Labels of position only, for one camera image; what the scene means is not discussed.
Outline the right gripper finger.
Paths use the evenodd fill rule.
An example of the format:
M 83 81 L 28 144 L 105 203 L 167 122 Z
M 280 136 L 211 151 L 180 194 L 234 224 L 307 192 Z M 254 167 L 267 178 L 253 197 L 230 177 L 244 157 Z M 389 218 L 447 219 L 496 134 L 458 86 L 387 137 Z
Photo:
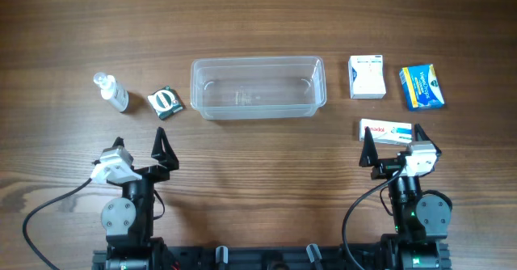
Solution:
M 415 141 L 429 141 L 435 148 L 436 154 L 441 155 L 442 150 L 427 136 L 420 124 L 414 125 L 414 140 Z
M 364 129 L 364 145 L 359 158 L 360 167 L 375 167 L 378 165 L 379 158 L 375 147 L 371 129 Z

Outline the white Panadol box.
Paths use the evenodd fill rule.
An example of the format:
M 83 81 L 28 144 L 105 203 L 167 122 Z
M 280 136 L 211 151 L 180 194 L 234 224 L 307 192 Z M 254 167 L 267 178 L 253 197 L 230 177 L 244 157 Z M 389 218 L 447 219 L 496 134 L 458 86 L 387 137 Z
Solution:
M 359 139 L 365 138 L 366 128 L 370 128 L 375 143 L 405 146 L 413 141 L 412 124 L 384 120 L 361 119 Z

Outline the blue yellow VapoDrops box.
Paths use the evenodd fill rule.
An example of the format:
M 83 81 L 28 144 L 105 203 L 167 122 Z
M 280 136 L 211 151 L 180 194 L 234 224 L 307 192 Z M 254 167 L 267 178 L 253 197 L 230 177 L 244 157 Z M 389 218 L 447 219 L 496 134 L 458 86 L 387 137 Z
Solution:
M 403 67 L 399 76 L 410 111 L 436 109 L 445 105 L 433 64 Z

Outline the green Zam-Buk box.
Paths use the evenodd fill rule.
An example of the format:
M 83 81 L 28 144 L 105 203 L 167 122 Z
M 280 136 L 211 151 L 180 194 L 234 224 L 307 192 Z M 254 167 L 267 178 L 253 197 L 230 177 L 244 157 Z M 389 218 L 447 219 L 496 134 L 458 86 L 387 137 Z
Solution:
M 177 92 L 170 86 L 164 86 L 148 95 L 147 100 L 160 120 L 165 120 L 185 109 Z

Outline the white medicine box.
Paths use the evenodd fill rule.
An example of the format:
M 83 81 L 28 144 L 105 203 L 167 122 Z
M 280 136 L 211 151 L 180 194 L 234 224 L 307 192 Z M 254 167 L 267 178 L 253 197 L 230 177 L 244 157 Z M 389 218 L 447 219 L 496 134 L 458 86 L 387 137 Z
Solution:
M 351 56 L 348 73 L 352 99 L 382 99 L 385 96 L 382 55 Z

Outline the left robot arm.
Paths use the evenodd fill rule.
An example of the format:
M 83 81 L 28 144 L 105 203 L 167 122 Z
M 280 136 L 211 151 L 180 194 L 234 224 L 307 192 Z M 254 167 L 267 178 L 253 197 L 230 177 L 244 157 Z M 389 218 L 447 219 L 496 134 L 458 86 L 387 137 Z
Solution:
M 153 236 L 153 223 L 160 218 L 153 206 L 162 201 L 154 185 L 169 180 L 170 173 L 179 168 L 162 127 L 157 128 L 151 158 L 158 163 L 136 169 L 124 139 L 118 137 L 95 162 L 92 179 L 121 188 L 122 195 L 107 202 L 101 212 L 107 249 L 94 253 L 93 269 L 181 268 L 164 240 Z

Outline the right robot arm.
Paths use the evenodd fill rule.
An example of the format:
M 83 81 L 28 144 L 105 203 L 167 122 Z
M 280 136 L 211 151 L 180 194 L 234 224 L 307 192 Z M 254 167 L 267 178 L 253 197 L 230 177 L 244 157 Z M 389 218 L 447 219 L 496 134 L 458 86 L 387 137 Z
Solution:
M 373 179 L 386 179 L 394 234 L 383 234 L 376 246 L 375 269 L 450 269 L 448 236 L 452 201 L 436 190 L 423 191 L 420 179 L 435 169 L 442 151 L 414 126 L 414 140 L 395 158 L 379 158 L 372 130 L 364 129 L 364 147 L 359 160 L 371 167 Z

